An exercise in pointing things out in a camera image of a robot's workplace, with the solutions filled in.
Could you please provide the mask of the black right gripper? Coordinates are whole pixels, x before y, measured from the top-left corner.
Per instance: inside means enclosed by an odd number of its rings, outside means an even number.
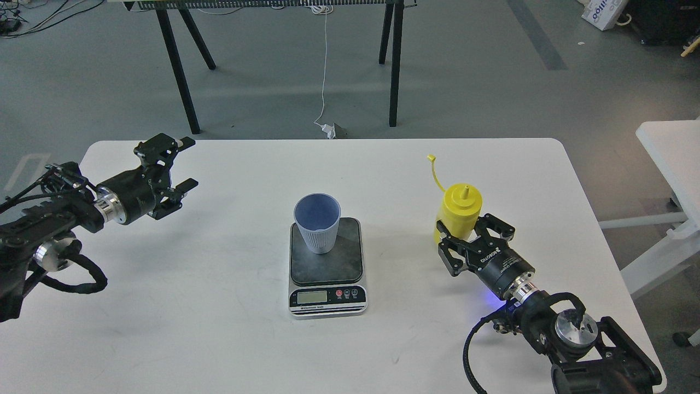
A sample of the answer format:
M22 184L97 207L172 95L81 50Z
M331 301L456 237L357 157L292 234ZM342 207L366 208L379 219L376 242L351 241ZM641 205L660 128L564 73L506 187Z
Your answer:
M535 273L534 267L507 243L513 239L515 227L490 213L477 219L475 233L478 238L472 242L452 235L441 220L437 220L436 229L440 237L438 254L450 275L457 277L470 271L502 301L512 297L516 279ZM490 230L500 238L495 239Z

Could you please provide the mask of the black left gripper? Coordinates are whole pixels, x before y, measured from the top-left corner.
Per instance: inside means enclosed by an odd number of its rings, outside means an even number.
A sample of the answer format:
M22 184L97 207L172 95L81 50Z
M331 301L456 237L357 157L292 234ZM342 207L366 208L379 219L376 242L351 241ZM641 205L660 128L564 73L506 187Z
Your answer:
M115 220L128 225L148 214L160 220L182 208L182 200L199 182L188 178L174 188L163 179L172 169L178 153L195 145L191 137L176 140L159 133L138 143L133 153L141 165L121 172L97 185L97 208L106 222Z

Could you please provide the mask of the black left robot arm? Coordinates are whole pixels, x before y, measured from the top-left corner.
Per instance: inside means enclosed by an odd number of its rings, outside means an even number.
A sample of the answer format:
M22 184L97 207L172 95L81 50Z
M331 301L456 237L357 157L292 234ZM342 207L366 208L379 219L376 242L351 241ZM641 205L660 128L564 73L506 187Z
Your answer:
M143 216L158 220L181 209L197 181L189 178L172 186L170 170L178 153L194 144L190 137L155 135L133 150L138 167L96 185L75 162L48 165L27 189L7 198L2 212L30 200L40 204L2 225L2 321L18 318L25 297L40 283L75 294L105 289L107 277L83 255L73 229L94 234L110 221L128 225Z

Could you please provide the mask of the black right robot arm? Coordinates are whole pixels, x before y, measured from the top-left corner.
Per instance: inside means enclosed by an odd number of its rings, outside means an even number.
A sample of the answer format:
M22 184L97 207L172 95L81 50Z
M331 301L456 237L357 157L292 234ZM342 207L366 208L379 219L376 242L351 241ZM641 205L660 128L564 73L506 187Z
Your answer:
M451 275L469 271L503 301L470 330L463 346L463 369L477 393L485 390L470 366L469 347L488 323L497 332L521 334L535 352L551 362L556 393L651 393L662 373L611 317L587 314L572 293L548 294L533 284L535 272L508 242L515 228L486 214L477 218L474 240L453 235L436 222L438 253Z

